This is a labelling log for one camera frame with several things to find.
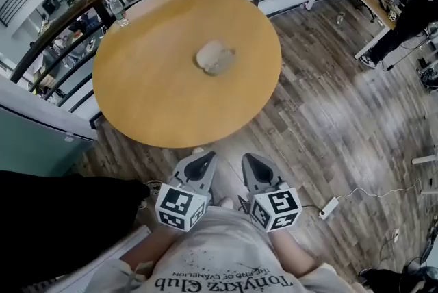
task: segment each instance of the black jacket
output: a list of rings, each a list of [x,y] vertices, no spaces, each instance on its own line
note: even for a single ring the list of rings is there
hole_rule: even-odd
[[[438,21],[438,0],[410,0],[398,19],[397,30],[418,34],[435,21]]]

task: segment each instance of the person's leg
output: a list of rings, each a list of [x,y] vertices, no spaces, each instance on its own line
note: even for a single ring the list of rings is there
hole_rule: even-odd
[[[372,48],[370,53],[371,61],[377,65],[379,62],[383,61],[388,53],[397,49],[405,40],[406,36],[400,36],[397,29],[389,30],[387,34],[377,42],[376,46]]]
[[[404,41],[414,37],[417,32],[412,31],[405,26],[396,27],[394,30],[389,30],[372,48],[369,55],[363,55],[359,59],[363,64],[370,68],[375,68],[377,64],[385,59],[385,57],[395,49],[397,49]]]

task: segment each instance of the cable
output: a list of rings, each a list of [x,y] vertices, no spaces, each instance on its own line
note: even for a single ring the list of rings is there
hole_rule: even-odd
[[[397,272],[397,270],[396,270],[396,251],[394,250],[394,238],[395,238],[395,237],[393,237],[393,238],[392,238],[392,241],[391,241],[391,246],[392,246],[392,260],[393,260],[393,262],[394,262],[394,272]]]
[[[364,191],[368,196],[370,196],[370,197],[377,197],[377,198],[383,198],[384,196],[387,196],[389,193],[392,193],[392,192],[397,192],[397,191],[409,191],[411,188],[413,188],[414,186],[415,186],[415,182],[417,182],[417,181],[419,181],[420,179],[419,178],[417,178],[415,181],[414,181],[414,183],[412,184],[412,186],[411,187],[409,187],[409,188],[397,188],[397,190],[390,190],[390,191],[388,191],[388,192],[386,192],[384,195],[382,195],[382,196],[379,196],[379,195],[377,195],[377,194],[370,194],[370,193],[368,193],[367,191],[365,191],[362,187],[356,187],[350,194],[347,194],[346,196],[337,196],[336,197],[336,199],[339,199],[339,198],[346,198],[346,197],[349,197],[349,196],[351,196],[355,191],[357,191],[357,190],[362,190],[362,191]]]
[[[316,205],[303,205],[302,206],[302,208],[308,208],[308,207],[318,209],[320,211],[321,215],[324,215],[324,211],[320,207],[317,207]]]
[[[428,39],[425,39],[421,44],[419,44],[418,46],[416,46],[416,48],[414,49],[410,49],[412,50],[411,52],[409,52],[407,55],[405,55],[401,60],[398,60],[395,64],[392,64],[390,66],[388,66],[387,70],[383,69],[383,71],[391,71],[397,64],[399,64],[401,61],[403,61],[403,59],[405,59],[408,55],[410,55],[412,52],[414,52],[414,50],[416,50],[418,47],[422,46],[423,44],[426,43]]]
[[[432,207],[433,207],[434,205],[436,205],[437,203],[438,203],[438,201],[435,201],[435,202],[432,203],[431,206],[429,206],[428,208],[426,208],[426,215],[429,215],[429,210],[431,210]]]
[[[426,39],[424,39],[418,46],[416,46],[416,47],[414,47],[413,49],[417,49],[418,47],[420,47],[420,46],[422,46],[425,42],[427,42],[429,39],[428,38],[426,38]],[[405,46],[403,46],[403,44],[401,44],[400,45],[402,48],[404,48],[404,49],[410,49],[410,48],[408,48],[408,47],[405,47]]]
[[[378,267],[381,265],[381,263],[382,263],[382,261],[383,261],[383,259],[382,259],[382,250],[383,250],[383,248],[385,247],[385,245],[386,245],[387,243],[391,242],[392,240],[393,240],[393,238],[390,238],[390,239],[388,239],[385,243],[382,244],[381,251],[380,251],[380,253],[378,254],[378,256],[379,256],[379,258],[380,258],[380,261],[379,261],[378,266],[376,267],[376,269],[378,269]]]

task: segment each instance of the white t-shirt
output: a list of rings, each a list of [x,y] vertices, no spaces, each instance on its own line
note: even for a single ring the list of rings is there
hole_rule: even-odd
[[[149,279],[111,260],[88,284],[86,293],[97,292],[350,293],[352,288],[328,264],[297,279],[281,268],[268,237],[248,216],[209,207],[157,262]]]

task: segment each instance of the white shoe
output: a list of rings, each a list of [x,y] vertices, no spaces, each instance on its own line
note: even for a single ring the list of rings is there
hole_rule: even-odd
[[[365,64],[366,66],[370,67],[371,69],[375,69],[377,67],[377,64],[375,64],[373,61],[371,61],[371,58],[367,55],[362,55],[359,60],[362,62],[362,64]]]
[[[225,197],[219,201],[217,206],[226,209],[234,209],[234,202],[230,197]]]
[[[147,199],[150,196],[155,196],[155,195],[159,194],[159,189],[161,188],[163,183],[161,181],[158,181],[158,180],[151,180],[151,181],[147,181],[143,184],[145,186],[147,186],[147,188],[149,189],[149,196],[140,202],[140,205],[138,206],[138,210],[142,210],[142,209],[145,209],[148,207]]]
[[[203,147],[196,147],[193,148],[192,154],[202,153],[205,152],[205,149]]]

